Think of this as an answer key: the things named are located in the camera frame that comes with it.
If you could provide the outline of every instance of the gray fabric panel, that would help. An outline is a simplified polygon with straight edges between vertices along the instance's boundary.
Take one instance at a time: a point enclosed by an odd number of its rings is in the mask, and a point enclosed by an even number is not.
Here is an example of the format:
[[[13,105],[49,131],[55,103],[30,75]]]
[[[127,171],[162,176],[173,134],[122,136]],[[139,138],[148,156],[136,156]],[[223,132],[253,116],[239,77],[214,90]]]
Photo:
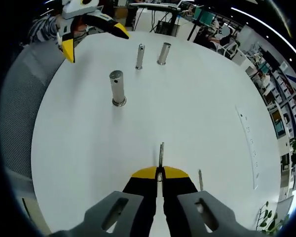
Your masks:
[[[0,150],[4,164],[31,174],[31,144],[45,91],[64,61],[54,41],[28,45],[9,69],[0,94]]]

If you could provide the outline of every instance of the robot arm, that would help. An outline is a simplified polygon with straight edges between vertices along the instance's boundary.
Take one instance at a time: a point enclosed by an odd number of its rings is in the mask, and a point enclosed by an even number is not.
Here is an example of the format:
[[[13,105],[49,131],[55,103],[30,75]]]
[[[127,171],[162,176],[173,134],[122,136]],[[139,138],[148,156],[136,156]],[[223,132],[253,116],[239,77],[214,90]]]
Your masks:
[[[74,63],[74,29],[78,22],[96,27],[114,36],[129,39],[125,27],[97,9],[99,0],[63,0],[64,20],[60,23],[57,40],[64,56]]]

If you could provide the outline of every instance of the metal peg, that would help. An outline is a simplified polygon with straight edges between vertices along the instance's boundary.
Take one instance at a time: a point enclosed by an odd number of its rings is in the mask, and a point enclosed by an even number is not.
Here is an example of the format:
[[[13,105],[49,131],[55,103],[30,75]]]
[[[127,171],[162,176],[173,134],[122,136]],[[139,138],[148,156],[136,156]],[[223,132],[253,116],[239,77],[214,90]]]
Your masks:
[[[200,169],[198,170],[198,177],[199,177],[200,191],[203,191],[204,190],[203,178],[202,178],[202,171]]]
[[[164,142],[161,143],[161,145],[160,145],[159,167],[162,167],[162,164],[163,164],[163,147],[164,147]]]
[[[111,72],[110,80],[113,93],[112,103],[117,107],[121,107],[126,104],[126,97],[124,95],[123,72],[120,70]]]
[[[145,46],[140,44],[138,46],[137,62],[135,68],[140,70],[143,68],[143,58],[144,58]]]
[[[160,56],[159,56],[159,58],[157,60],[157,63],[159,65],[165,65],[166,64],[166,59],[167,59],[170,47],[171,47],[170,43],[163,43]]]

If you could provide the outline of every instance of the potted plant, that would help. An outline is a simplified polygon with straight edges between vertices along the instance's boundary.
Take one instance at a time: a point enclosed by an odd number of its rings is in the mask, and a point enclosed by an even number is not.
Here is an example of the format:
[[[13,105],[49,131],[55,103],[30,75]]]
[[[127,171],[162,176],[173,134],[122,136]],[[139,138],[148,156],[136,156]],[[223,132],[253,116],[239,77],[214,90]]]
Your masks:
[[[266,209],[267,207],[268,207],[268,201],[259,209],[259,217],[258,217],[256,230],[258,230],[258,227],[262,227],[262,228],[264,228],[263,230],[261,230],[262,233],[267,234],[269,236],[273,236],[280,230],[280,228],[283,225],[285,225],[288,222],[290,216],[289,216],[289,214],[286,215],[284,220],[280,220],[276,224],[277,213],[275,213],[273,220],[268,225],[267,220],[272,217],[272,210],[269,211],[268,209]]]

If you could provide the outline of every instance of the white round table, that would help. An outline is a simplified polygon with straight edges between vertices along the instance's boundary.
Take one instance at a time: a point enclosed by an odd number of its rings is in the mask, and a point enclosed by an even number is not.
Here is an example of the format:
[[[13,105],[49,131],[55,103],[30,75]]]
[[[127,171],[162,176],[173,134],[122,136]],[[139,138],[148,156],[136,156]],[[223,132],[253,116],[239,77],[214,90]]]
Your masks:
[[[166,65],[157,64],[164,42]],[[136,70],[138,45],[146,46]],[[41,103],[32,140],[32,176],[41,212],[52,232],[79,224],[85,211],[113,191],[122,191],[137,170],[163,164],[190,175],[230,207],[237,221],[254,229],[259,208],[275,211],[280,160],[270,115],[246,73],[232,61],[174,37],[131,33],[88,36],[65,61]],[[112,105],[109,74],[124,73],[127,103]],[[244,128],[246,115],[255,138],[259,185]],[[150,236],[170,236],[157,198]]]

